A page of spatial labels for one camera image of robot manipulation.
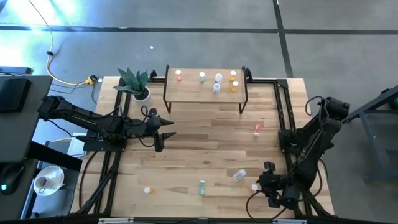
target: white cup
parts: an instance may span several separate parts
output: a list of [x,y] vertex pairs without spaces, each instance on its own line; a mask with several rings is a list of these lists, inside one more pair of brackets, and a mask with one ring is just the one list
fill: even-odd
[[39,193],[43,193],[47,189],[54,187],[55,183],[48,177],[39,177],[35,181],[35,186],[39,189]]

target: white bottle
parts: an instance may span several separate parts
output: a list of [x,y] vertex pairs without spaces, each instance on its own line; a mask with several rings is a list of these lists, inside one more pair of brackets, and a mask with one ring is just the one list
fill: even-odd
[[221,84],[221,81],[223,80],[223,75],[222,74],[216,74],[216,77],[215,77],[215,83],[219,83],[219,84]]
[[235,181],[240,181],[244,176],[246,175],[246,171],[244,171],[244,169],[239,170],[237,173],[235,173],[232,178]]
[[219,83],[215,83],[213,86],[213,94],[219,95],[221,89],[221,85]]
[[206,74],[204,72],[199,73],[199,82],[204,83],[205,82],[205,76]]
[[257,184],[252,184],[251,188],[255,192],[259,190],[259,186]]
[[152,193],[152,189],[150,187],[146,187],[146,188],[144,188],[144,192],[145,192],[145,194],[150,194],[150,193]]

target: green leaves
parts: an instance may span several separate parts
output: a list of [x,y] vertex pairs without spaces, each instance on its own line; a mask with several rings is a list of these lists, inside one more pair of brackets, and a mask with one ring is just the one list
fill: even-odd
[[138,79],[139,83],[141,84],[141,86],[144,87],[143,91],[145,91],[145,86],[147,85],[147,82],[148,82],[148,69],[146,71],[144,71],[139,77],[137,75],[137,79]]
[[114,86],[114,89],[125,93],[131,93],[135,96],[145,93],[145,86],[148,82],[148,70],[142,74],[138,71],[136,76],[131,72],[130,68],[127,68],[126,72],[120,68],[118,68],[118,71],[126,83],[126,86]]

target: wood grain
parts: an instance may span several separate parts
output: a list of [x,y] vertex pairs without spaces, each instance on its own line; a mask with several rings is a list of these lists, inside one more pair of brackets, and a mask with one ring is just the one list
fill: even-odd
[[[181,70],[182,80],[178,81],[176,70]],[[230,72],[236,71],[235,80],[239,85],[235,92],[231,91]],[[199,73],[205,72],[205,82],[199,82]],[[223,75],[219,95],[213,94],[215,75]],[[205,102],[205,103],[243,103],[246,100],[244,91],[243,70],[241,69],[182,69],[171,68],[167,75],[167,102]]]
[[[113,109],[116,90],[112,87],[118,81],[119,77],[104,78],[97,113],[106,114]],[[310,119],[304,112],[307,101],[304,81],[288,81],[295,122],[297,127],[302,127]],[[251,185],[264,170],[263,163],[275,162],[277,173],[287,172],[277,138],[279,120],[273,86],[248,85],[251,96],[241,116],[237,105],[207,103],[173,103],[172,113],[168,114],[162,100],[163,84],[149,83],[148,87],[152,93],[152,107],[157,108],[161,117],[175,122],[162,127],[160,132],[176,131],[177,134],[165,142],[161,153],[144,147],[135,139],[127,142],[119,166],[112,216],[248,218],[245,203],[252,194]],[[133,99],[129,116],[143,118]],[[254,139],[256,124],[261,129],[260,136]],[[144,140],[147,144],[152,141],[150,138]],[[85,156],[82,170],[89,156]],[[82,193],[84,202],[98,185],[103,157],[103,152],[97,153],[88,166]],[[235,182],[231,176],[240,169],[248,174],[242,181]],[[323,190],[317,199],[333,213],[321,165],[320,170]],[[200,180],[206,181],[204,196],[199,195]],[[144,187],[151,187],[153,192],[145,194]],[[78,184],[72,211],[78,209],[79,188]],[[316,179],[312,192],[318,188]],[[103,198],[101,211],[106,199]],[[267,199],[261,194],[250,201],[249,210],[257,218],[270,218],[279,212],[279,209],[269,208]],[[293,216],[293,211],[287,210],[280,217]]]

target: small wooden shelf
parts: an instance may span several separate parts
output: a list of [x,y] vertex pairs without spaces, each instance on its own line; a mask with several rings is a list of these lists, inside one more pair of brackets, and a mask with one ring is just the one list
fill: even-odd
[[[177,80],[176,70],[181,70],[182,79]],[[236,71],[235,81],[239,85],[236,91],[231,91],[232,81],[229,80],[231,71]],[[199,82],[199,73],[205,72],[205,82]],[[213,94],[215,75],[223,75],[219,95]],[[167,111],[171,113],[171,103],[238,103],[242,113],[248,101],[245,71],[242,69],[184,69],[166,68],[163,99]]]

